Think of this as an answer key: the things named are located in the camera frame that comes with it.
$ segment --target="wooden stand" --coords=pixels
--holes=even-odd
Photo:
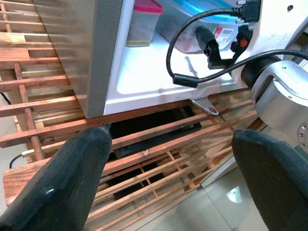
[[[195,123],[203,126],[200,131],[106,164],[87,227],[122,230],[200,187],[209,173],[231,157],[235,129],[262,126],[247,89],[210,96],[219,110],[217,117],[181,101],[85,119],[32,1],[0,0],[0,6],[0,92],[8,92],[13,103],[1,106],[0,116],[14,116],[17,127],[17,133],[0,137],[0,147],[28,143],[22,155],[29,163],[4,171],[7,205],[80,130],[190,105],[195,116],[113,140],[115,150]],[[154,162],[156,168],[144,170]],[[141,171],[138,176],[111,187],[106,184],[136,169]],[[151,182],[150,178],[160,173],[164,177]],[[114,198],[114,193],[144,180],[147,186],[121,199]]]

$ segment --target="blue container lid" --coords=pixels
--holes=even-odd
[[[188,10],[191,14],[199,14],[204,11],[209,11],[218,8],[231,8],[232,6],[226,3],[224,0],[173,0],[183,8]],[[221,22],[232,22],[238,19],[237,17],[229,16],[226,14],[214,15],[206,17],[205,19],[221,21]]]

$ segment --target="plastic food container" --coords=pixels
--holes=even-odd
[[[157,31],[170,42],[175,32],[191,16],[217,9],[231,8],[232,5],[221,0],[159,0],[164,7],[164,14],[157,23]],[[237,17],[229,15],[214,15],[200,19],[187,27],[180,35],[175,48],[185,54],[203,53],[195,37],[198,26],[205,26],[213,32],[219,44],[219,50],[229,49],[229,45],[237,35]]]
[[[154,0],[135,0],[126,46],[149,46],[163,7]]]

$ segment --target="food label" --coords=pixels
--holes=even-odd
[[[233,28],[216,27],[214,31],[214,36],[215,36],[216,41],[220,45],[223,45],[230,37],[233,30],[234,30]]]

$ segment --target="silver refrigerator door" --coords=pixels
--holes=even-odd
[[[87,118],[102,116],[122,0],[34,0]]]

